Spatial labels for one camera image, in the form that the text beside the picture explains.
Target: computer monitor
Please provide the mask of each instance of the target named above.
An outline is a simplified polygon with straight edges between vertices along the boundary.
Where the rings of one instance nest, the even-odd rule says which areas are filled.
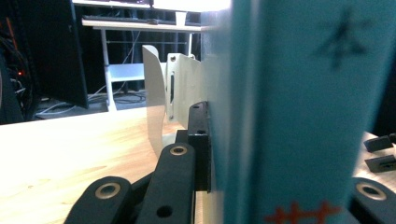
[[[71,1],[9,0],[31,53],[41,93],[88,107],[87,88]]]

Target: desk leg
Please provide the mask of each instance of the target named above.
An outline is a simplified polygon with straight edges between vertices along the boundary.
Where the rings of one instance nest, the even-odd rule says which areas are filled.
[[[191,45],[192,45],[192,34],[186,34],[186,42],[187,42],[186,55],[190,56],[190,54],[191,54]]]
[[[116,104],[113,99],[113,88],[111,85],[111,74],[108,71],[109,60],[107,52],[107,42],[106,42],[106,30],[101,30],[102,36],[102,48],[103,48],[103,59],[105,61],[105,80],[106,80],[106,90],[107,90],[107,110],[108,112],[117,111]]]

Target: wooden table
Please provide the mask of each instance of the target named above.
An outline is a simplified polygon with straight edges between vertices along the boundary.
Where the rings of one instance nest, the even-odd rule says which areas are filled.
[[[166,125],[163,133],[179,128]],[[93,181],[135,182],[157,162],[146,108],[0,126],[0,148],[2,224],[63,223]]]

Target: white table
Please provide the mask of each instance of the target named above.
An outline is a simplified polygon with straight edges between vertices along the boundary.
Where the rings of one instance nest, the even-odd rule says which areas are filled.
[[[82,25],[91,26],[93,29],[100,30],[102,36],[103,56],[105,61],[105,76],[107,89],[107,109],[108,111],[116,111],[116,105],[113,99],[112,82],[144,80],[143,64],[109,64],[107,53],[107,39],[106,30],[119,31],[145,31],[145,32],[170,32],[170,33],[185,33],[189,34],[188,52],[191,54],[191,35],[194,33],[201,33],[202,28],[197,26],[180,26],[180,25],[151,25],[138,22],[123,22],[123,21],[87,21],[82,20]]]

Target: light blue book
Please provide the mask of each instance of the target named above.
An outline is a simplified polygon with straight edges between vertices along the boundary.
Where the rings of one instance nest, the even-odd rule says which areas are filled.
[[[214,223],[339,223],[394,50],[396,1],[203,14]]]

